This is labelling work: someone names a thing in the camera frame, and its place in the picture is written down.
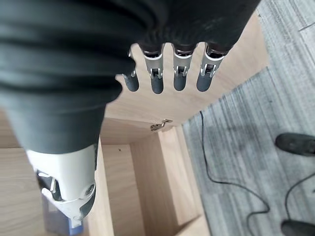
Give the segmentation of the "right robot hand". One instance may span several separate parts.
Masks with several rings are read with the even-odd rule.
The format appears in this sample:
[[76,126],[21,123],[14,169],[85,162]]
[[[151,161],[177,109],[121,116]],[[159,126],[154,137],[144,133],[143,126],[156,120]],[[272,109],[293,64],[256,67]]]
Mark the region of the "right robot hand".
[[154,93],[163,49],[173,47],[174,88],[184,89],[205,43],[197,89],[207,91],[257,8],[256,0],[3,0],[0,105],[25,149],[40,191],[72,227],[91,211],[106,105],[137,91],[139,45]]

